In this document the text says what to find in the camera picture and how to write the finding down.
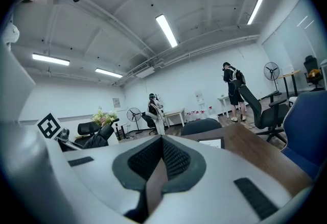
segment flower bouquet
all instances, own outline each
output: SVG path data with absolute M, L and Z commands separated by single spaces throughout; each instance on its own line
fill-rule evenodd
M 100 127 L 105 126 L 108 123 L 117 119 L 116 111 L 103 112 L 102 108 L 99 106 L 98 112 L 93 116 L 93 121 Z

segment wooden floor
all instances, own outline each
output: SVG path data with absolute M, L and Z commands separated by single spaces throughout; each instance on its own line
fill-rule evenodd
M 283 96 L 283 95 L 277 96 L 277 97 L 275 97 L 274 101 L 276 101 L 276 100 L 278 100 L 280 98 L 285 98 L 285 96 Z M 264 99 L 260 103 L 261 103 L 261 106 L 262 106 L 262 111 L 264 111 L 266 109 L 269 109 L 270 99 Z M 225 126 L 228 126 L 228 125 L 231 125 L 231 124 L 234 124 L 234 123 L 241 123 L 244 127 L 248 128 L 249 130 L 253 131 L 254 133 L 264 132 L 264 131 L 268 130 L 267 128 L 263 129 L 263 130 L 260 130 L 257 127 L 255 127 L 253 111 L 252 111 L 251 107 L 249 107 L 249 106 L 247 106 L 246 108 L 247 108 L 246 121 L 244 121 L 244 122 L 241 122 L 241 113 L 240 113 L 239 110 L 237 111 L 237 117 L 239 119 L 239 122 L 231 121 L 230 120 L 231 114 L 229 114 L 229 118 L 227 118 L 226 115 L 219 116 L 218 120 L 219 120 L 220 124 L 222 125 L 222 127 L 225 127 Z M 165 130 L 165 132 L 166 132 L 167 135 L 180 136 L 181 130 L 182 130 L 182 125 L 176 125 L 176 126 L 171 126 L 170 128 L 167 128 Z M 142 137 L 149 136 L 150 131 L 151 130 L 144 130 L 142 133 L 139 133 L 139 134 L 135 134 L 135 132 L 131 132 L 129 135 L 130 135 L 130 137 L 140 139 Z M 286 136 L 285 132 L 282 132 L 281 135 L 285 139 L 287 139 L 287 136 Z M 268 135 L 259 135 L 259 137 L 264 139 L 264 140 L 267 140 Z M 277 147 L 280 150 L 285 145 L 282 141 L 280 141 L 276 137 L 272 137 L 272 139 L 269 141 L 269 143 L 271 145 L 274 145 L 275 147 Z

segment standing fan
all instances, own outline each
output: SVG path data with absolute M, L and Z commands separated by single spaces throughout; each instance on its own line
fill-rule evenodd
M 140 131 L 139 130 L 138 125 L 137 125 L 137 121 L 141 118 L 141 112 L 139 111 L 138 108 L 130 108 L 127 111 L 127 118 L 130 121 L 133 121 L 133 122 L 136 123 L 136 126 L 137 126 L 137 132 L 136 132 L 136 134 L 143 132 L 143 131 Z
M 276 79 L 279 76 L 279 67 L 277 66 L 277 64 L 273 62 L 267 63 L 264 67 L 264 74 L 268 80 L 274 81 L 276 91 L 278 91 L 276 85 Z

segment ceiling light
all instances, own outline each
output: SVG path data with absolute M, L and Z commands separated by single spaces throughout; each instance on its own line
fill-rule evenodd
M 96 72 L 103 73 L 103 74 L 110 75 L 110 76 L 114 76 L 114 77 L 117 77 L 117 78 L 121 78 L 121 77 L 123 77 L 123 76 L 120 75 L 120 74 L 113 73 L 113 72 L 111 72 L 111 71 L 106 71 L 106 70 L 99 69 L 99 68 L 96 69 Z
M 300 26 L 300 24 L 307 18 L 308 16 L 306 16 L 305 18 L 303 18 L 303 20 L 297 25 Z
M 309 25 L 310 25 L 310 24 L 312 24 L 313 22 L 314 22 L 314 20 L 312 20 L 312 22 L 311 22 L 311 23 L 309 23 L 309 24 L 308 24 L 308 25 L 305 27 L 305 29 L 306 29 L 306 28 L 308 28 L 308 27 L 309 27 Z
M 169 24 L 163 14 L 159 15 L 158 17 L 155 18 L 160 25 L 161 29 L 165 33 L 168 41 L 170 42 L 172 47 L 175 47 L 177 45 L 176 39 L 173 35 L 172 30 L 169 27 Z
M 257 2 L 256 2 L 256 4 L 255 4 L 255 7 L 254 7 L 254 10 L 253 10 L 253 12 L 252 12 L 252 14 L 251 14 L 251 16 L 250 16 L 250 19 L 248 20 L 247 24 L 252 24 L 252 22 L 253 22 L 253 20 L 254 20 L 254 18 L 255 18 L 255 16 L 256 16 L 256 13 L 257 13 L 258 10 L 259 10 L 259 7 L 260 7 L 262 1 L 263 1 L 263 0 L 257 0 Z
M 62 65 L 67 65 L 67 66 L 70 63 L 70 61 L 68 61 L 68 60 L 53 58 L 53 57 L 49 57 L 46 55 L 33 54 L 32 56 L 33 56 L 34 60 L 39 60 L 39 61 L 44 61 L 44 62 L 49 62 L 49 63 L 57 63 L 57 64 L 62 64 Z

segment white ceiling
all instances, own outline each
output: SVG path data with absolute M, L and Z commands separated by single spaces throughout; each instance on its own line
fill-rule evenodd
M 66 0 L 59 5 L 21 3 L 14 13 L 20 30 L 12 50 L 31 74 L 112 84 L 147 61 L 156 69 L 224 45 L 256 40 L 278 0 L 264 0 L 247 26 L 256 0 Z M 155 18 L 164 14 L 179 46 L 170 45 Z M 32 59 L 32 53 L 71 61 L 67 66 Z M 96 68 L 123 74 L 120 80 Z

